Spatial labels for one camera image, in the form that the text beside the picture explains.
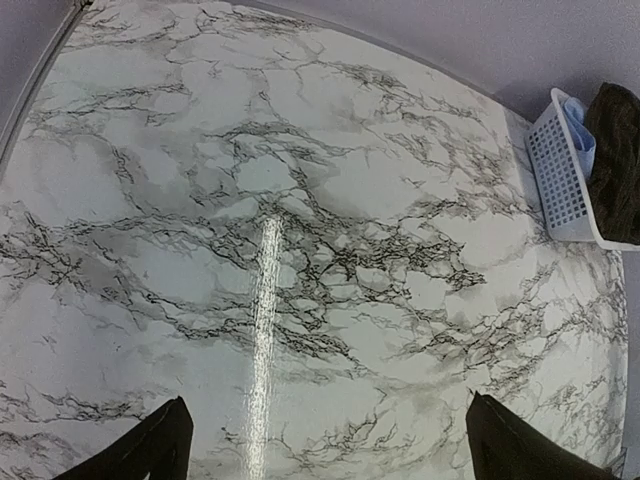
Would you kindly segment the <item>black pinstriped shirt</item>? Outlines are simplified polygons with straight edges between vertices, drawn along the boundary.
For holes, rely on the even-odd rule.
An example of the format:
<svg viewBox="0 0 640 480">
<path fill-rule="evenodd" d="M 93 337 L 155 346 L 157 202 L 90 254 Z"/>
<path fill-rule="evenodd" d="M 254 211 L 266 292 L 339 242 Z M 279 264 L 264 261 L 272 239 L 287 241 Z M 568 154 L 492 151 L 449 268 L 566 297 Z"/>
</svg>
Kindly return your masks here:
<svg viewBox="0 0 640 480">
<path fill-rule="evenodd" d="M 601 236 L 639 243 L 639 98 L 603 83 L 589 106 L 585 126 L 595 138 L 594 165 L 587 182 Z"/>
</svg>

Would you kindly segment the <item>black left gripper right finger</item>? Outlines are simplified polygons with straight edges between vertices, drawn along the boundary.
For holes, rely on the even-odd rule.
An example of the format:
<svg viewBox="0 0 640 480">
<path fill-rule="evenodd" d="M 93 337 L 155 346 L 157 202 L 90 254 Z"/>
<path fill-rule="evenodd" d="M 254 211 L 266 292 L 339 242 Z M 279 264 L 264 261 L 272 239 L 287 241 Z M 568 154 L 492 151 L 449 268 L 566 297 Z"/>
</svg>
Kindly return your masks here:
<svg viewBox="0 0 640 480">
<path fill-rule="evenodd" d="M 477 479 L 615 477 L 555 444 L 490 395 L 475 392 L 465 420 Z"/>
</svg>

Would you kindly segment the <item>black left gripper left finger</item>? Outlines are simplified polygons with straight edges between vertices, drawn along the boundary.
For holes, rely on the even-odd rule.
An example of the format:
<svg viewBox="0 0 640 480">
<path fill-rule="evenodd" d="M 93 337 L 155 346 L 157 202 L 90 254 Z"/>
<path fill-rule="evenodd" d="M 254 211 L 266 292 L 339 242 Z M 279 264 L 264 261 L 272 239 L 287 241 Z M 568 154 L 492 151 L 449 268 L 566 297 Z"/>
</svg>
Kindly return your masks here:
<svg viewBox="0 0 640 480">
<path fill-rule="evenodd" d="M 171 399 L 112 445 L 60 479 L 185 479 L 194 424 L 184 399 Z"/>
</svg>

